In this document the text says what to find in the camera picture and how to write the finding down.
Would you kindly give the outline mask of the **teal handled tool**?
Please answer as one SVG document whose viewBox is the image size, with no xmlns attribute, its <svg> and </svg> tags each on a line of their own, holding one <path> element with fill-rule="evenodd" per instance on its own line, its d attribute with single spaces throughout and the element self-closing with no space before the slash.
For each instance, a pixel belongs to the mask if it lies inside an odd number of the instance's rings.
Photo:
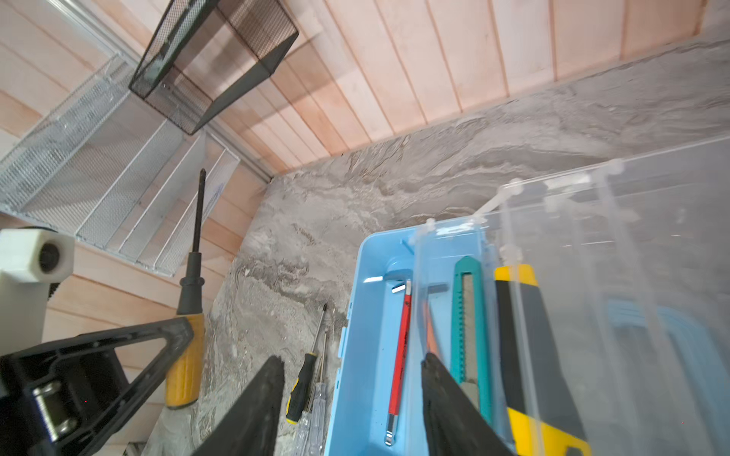
<svg viewBox="0 0 730 456">
<path fill-rule="evenodd" d="M 464 256 L 454 266 L 450 372 L 488 424 L 494 422 L 491 370 L 482 267 Z"/>
</svg>

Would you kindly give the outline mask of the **black mesh basket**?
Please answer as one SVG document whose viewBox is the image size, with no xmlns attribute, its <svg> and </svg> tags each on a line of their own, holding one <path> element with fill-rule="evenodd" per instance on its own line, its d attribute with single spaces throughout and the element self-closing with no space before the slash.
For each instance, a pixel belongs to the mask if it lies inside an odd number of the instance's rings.
<svg viewBox="0 0 730 456">
<path fill-rule="evenodd" d="M 269 79 L 299 36 L 279 1 L 171 1 L 129 88 L 193 135 Z"/>
</svg>

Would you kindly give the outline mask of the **blue plastic tool box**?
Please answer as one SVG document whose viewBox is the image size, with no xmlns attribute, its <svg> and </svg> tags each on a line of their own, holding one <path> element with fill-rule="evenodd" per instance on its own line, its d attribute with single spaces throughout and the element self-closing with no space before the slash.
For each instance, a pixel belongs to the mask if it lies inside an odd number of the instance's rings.
<svg viewBox="0 0 730 456">
<path fill-rule="evenodd" d="M 327 455 L 725 455 L 729 142 L 359 249 Z"/>
</svg>

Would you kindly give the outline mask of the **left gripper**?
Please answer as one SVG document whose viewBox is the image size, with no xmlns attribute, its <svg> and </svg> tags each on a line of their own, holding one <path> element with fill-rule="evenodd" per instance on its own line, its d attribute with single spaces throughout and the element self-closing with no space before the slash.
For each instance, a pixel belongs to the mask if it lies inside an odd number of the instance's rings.
<svg viewBox="0 0 730 456">
<path fill-rule="evenodd" d="M 191 342 L 184 317 L 90 332 L 1 358 L 1 454 L 92 455 L 161 385 Z M 161 339 L 133 380 L 117 349 Z"/>
</svg>

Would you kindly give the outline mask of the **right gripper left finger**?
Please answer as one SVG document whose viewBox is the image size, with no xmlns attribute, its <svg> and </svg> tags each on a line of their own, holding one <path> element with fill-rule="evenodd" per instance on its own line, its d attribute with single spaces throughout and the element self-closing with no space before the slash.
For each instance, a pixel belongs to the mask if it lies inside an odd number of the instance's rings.
<svg viewBox="0 0 730 456">
<path fill-rule="evenodd" d="M 283 387 L 284 362 L 272 355 L 193 455 L 273 455 Z"/>
</svg>

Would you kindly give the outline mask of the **clear handled screwdriver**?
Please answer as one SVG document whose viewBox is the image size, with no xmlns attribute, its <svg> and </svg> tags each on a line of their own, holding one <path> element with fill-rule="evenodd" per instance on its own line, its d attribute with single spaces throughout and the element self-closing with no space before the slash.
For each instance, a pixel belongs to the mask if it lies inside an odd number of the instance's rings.
<svg viewBox="0 0 730 456">
<path fill-rule="evenodd" d="M 292 456 L 306 456 L 308 454 L 308 439 L 311 428 L 311 413 L 302 412 L 302 417 L 296 424 L 296 433 L 292 448 Z"/>
<path fill-rule="evenodd" d="M 321 366 L 319 367 L 319 376 L 317 377 L 317 383 L 314 389 L 313 408 L 310 416 L 310 429 L 307 447 L 305 450 L 305 454 L 310 456 L 321 455 L 324 447 L 324 427 L 327 405 L 327 382 L 325 378 L 326 358 L 328 352 L 327 340 L 328 331 L 325 331 L 323 336 Z"/>
</svg>

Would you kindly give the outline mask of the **yellow black small screwdriver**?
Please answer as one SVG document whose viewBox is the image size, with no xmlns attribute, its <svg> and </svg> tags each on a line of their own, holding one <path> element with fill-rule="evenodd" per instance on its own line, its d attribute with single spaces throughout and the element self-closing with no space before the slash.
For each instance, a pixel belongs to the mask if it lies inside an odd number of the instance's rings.
<svg viewBox="0 0 730 456">
<path fill-rule="evenodd" d="M 319 341 L 319 335 L 321 334 L 325 321 L 327 308 L 328 304 L 325 303 L 321 309 L 321 320 L 319 321 L 319 326 L 317 326 L 317 332 L 315 333 L 312 348 L 305 354 L 304 361 L 300 367 L 300 371 L 298 372 L 297 381 L 287 401 L 285 418 L 286 421 L 292 425 L 296 425 L 300 421 L 307 405 L 317 364 L 317 342 Z"/>
</svg>

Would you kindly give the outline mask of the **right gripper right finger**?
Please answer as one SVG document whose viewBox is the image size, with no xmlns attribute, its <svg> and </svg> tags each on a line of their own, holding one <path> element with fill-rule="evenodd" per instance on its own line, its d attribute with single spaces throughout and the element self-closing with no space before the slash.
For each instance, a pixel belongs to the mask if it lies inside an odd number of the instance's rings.
<svg viewBox="0 0 730 456">
<path fill-rule="evenodd" d="M 513 455 L 433 353 L 421 362 L 421 385 L 429 455 Z"/>
</svg>

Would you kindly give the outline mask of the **yellow handled screwdriver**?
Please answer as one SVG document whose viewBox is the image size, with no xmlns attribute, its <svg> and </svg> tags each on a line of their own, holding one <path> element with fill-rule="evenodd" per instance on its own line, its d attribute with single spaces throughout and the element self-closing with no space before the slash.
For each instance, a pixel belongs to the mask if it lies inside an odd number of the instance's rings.
<svg viewBox="0 0 730 456">
<path fill-rule="evenodd" d="M 200 396 L 203 378 L 203 351 L 205 350 L 205 316 L 203 315 L 202 277 L 203 255 L 200 251 L 203 209 L 205 209 L 206 170 L 199 174 L 196 213 L 191 252 L 187 257 L 186 275 L 181 279 L 181 296 L 177 315 L 191 326 L 193 337 L 186 350 L 167 373 L 165 406 L 180 410 L 194 404 Z"/>
</svg>

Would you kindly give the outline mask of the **yellow black utility knife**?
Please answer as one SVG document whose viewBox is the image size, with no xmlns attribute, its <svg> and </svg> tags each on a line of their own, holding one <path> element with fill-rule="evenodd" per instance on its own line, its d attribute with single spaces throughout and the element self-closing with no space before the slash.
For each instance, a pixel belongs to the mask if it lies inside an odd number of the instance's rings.
<svg viewBox="0 0 730 456">
<path fill-rule="evenodd" d="M 500 364 L 511 434 L 519 455 L 591 455 L 532 266 L 494 272 Z"/>
</svg>

